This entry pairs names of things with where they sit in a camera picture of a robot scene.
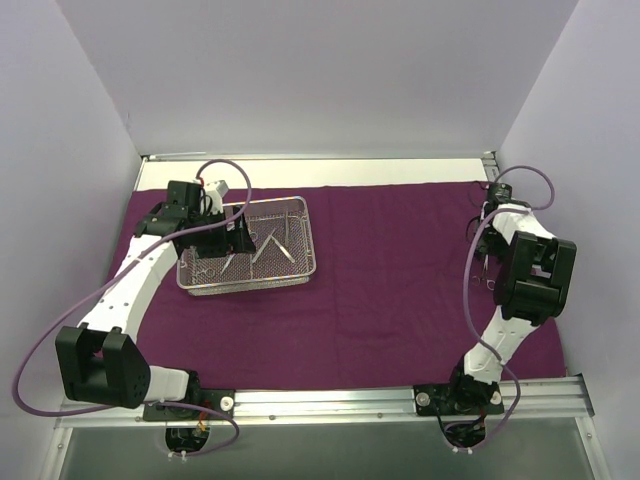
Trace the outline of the metal mesh instrument tray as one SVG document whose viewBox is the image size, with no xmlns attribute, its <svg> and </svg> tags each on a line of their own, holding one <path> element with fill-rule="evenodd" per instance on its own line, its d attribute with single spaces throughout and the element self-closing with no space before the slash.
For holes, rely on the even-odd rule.
<svg viewBox="0 0 640 480">
<path fill-rule="evenodd" d="M 192 296 L 288 287 L 308 282 L 316 255 L 307 203 L 300 196 L 251 202 L 242 226 L 247 253 L 205 258 L 191 248 L 177 266 L 178 287 Z"/>
</svg>

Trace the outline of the purple cloth wrap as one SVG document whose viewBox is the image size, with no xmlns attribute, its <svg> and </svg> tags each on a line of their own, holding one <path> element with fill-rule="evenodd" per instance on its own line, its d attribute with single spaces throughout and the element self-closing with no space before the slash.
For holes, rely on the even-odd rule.
<svg viewBox="0 0 640 480">
<path fill-rule="evenodd" d="M 462 285 L 473 183 L 299 188 L 309 282 L 194 297 L 168 275 L 142 321 L 148 363 L 206 388 L 329 390 L 442 383 L 494 313 Z"/>
</svg>

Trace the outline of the steel scissors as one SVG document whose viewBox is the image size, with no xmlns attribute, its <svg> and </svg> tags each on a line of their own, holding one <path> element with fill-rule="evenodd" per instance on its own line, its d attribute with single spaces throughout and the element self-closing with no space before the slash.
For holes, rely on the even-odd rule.
<svg viewBox="0 0 640 480">
<path fill-rule="evenodd" d="M 221 275 L 221 276 L 226 272 L 226 270 L 227 270 L 227 269 L 228 269 L 228 267 L 230 266 L 230 264 L 231 264 L 231 262 L 233 261 L 233 259 L 235 258 L 235 256 L 236 256 L 236 254 L 235 254 L 235 253 L 232 253 L 232 254 L 230 254 L 230 255 L 228 256 L 228 258 L 226 259 L 226 261 L 225 261 L 225 263 L 224 263 L 223 267 L 222 267 L 222 268 L 221 268 L 221 270 L 220 270 L 220 275 Z"/>
</svg>

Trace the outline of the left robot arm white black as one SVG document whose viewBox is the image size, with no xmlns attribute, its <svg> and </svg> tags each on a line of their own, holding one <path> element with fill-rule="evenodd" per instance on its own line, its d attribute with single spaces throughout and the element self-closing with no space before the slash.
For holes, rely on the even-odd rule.
<svg viewBox="0 0 640 480">
<path fill-rule="evenodd" d="M 223 180 L 171 181 L 165 200 L 137 222 L 113 284 L 77 326 L 56 336 L 68 399 L 130 409 L 165 402 L 179 419 L 200 411 L 194 374 L 150 365 L 137 337 L 156 291 L 184 251 L 204 258 L 255 252 L 246 208 L 225 209 L 227 192 Z"/>
</svg>

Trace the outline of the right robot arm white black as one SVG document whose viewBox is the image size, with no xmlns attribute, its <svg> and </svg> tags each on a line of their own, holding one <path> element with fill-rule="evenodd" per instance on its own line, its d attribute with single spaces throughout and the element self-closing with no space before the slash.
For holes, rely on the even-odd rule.
<svg viewBox="0 0 640 480">
<path fill-rule="evenodd" d="M 491 285 L 495 311 L 443 390 L 447 406 L 459 413 L 490 404 L 520 345 L 562 313 L 578 253 L 574 242 L 545 229 L 529 204 L 513 199 L 510 185 L 486 190 L 472 254 L 499 263 Z"/>
</svg>

